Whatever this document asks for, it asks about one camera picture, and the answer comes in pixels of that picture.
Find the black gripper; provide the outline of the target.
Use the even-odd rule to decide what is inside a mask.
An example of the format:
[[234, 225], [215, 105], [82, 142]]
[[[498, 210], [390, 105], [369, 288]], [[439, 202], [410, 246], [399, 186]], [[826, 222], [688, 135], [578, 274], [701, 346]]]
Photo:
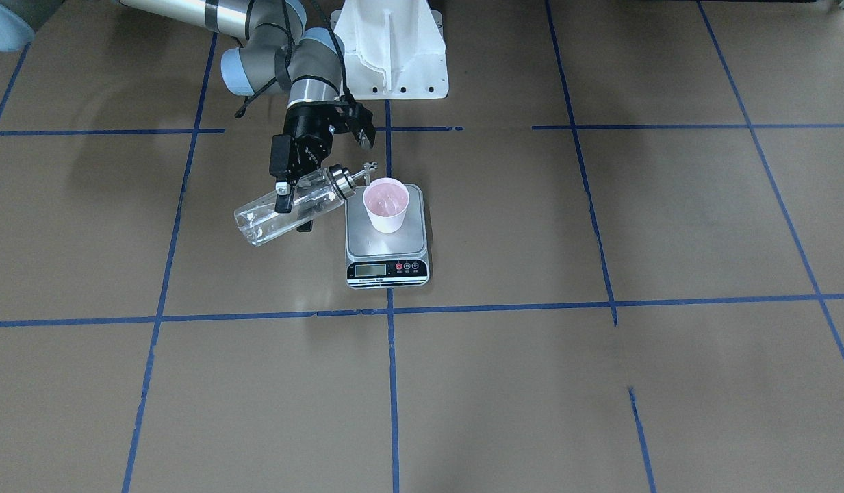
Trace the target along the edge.
[[[318, 170], [331, 155], [337, 134], [352, 134], [362, 149], [371, 149], [376, 138], [374, 113], [360, 102], [302, 102], [287, 109], [282, 134], [272, 137], [269, 174], [277, 181], [274, 211], [292, 210], [294, 187], [300, 178]], [[311, 233], [314, 222], [303, 222], [299, 233]]]

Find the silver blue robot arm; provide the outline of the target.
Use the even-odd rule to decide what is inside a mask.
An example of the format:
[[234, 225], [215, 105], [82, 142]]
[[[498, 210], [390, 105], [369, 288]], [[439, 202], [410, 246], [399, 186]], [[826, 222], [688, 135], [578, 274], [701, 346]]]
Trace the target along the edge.
[[346, 47], [316, 2], [311, 6], [322, 26], [312, 27], [300, 1], [125, 1], [124, 6], [238, 41], [220, 62], [225, 86], [243, 99], [235, 118], [243, 118], [266, 94], [286, 94], [284, 126], [270, 147], [274, 190], [234, 213], [250, 244], [259, 246], [289, 231], [309, 233], [316, 218], [354, 195], [370, 166], [351, 173], [322, 163], [338, 134], [352, 134], [362, 149], [371, 149], [374, 116], [350, 93]]

